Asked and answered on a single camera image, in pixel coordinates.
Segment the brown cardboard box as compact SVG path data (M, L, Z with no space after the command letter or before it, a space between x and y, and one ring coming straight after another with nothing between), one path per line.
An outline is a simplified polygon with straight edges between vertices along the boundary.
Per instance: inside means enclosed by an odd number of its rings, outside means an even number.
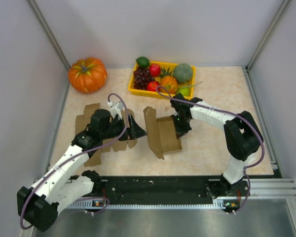
M177 138L173 120L170 116L156 117L156 109L147 106L144 110L149 149L158 159L164 155L182 150L181 139Z

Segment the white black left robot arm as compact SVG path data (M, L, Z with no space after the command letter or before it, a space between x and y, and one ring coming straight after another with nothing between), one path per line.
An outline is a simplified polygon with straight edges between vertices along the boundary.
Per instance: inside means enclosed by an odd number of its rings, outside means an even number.
M45 232L59 214L80 197L98 195L102 190L100 176L87 171L71 183L73 173L93 154L104 147L103 141L135 140L146 136L131 114L125 118L121 110L97 109L86 128L78 133L63 156L39 180L17 192L20 221Z

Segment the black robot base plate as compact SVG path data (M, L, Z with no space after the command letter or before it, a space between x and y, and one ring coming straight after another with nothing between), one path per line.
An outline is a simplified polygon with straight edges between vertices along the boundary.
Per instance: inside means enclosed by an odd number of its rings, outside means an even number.
M218 185L221 176L103 176L88 197L106 197L111 204L209 204L209 185ZM249 190L246 180L236 192L217 198L243 199Z

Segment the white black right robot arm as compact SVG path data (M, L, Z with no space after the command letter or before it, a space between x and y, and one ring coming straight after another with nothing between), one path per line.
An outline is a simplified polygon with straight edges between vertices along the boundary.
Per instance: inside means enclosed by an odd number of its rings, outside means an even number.
M172 97L170 103L176 111L171 117L178 139L191 131L192 119L206 122L224 132L230 158L219 184L209 185L207 194L211 198L234 194L245 177L249 159L253 158L260 148L262 157L265 153L263 137L253 116L247 111L235 114L219 109L197 97L187 100L180 93Z

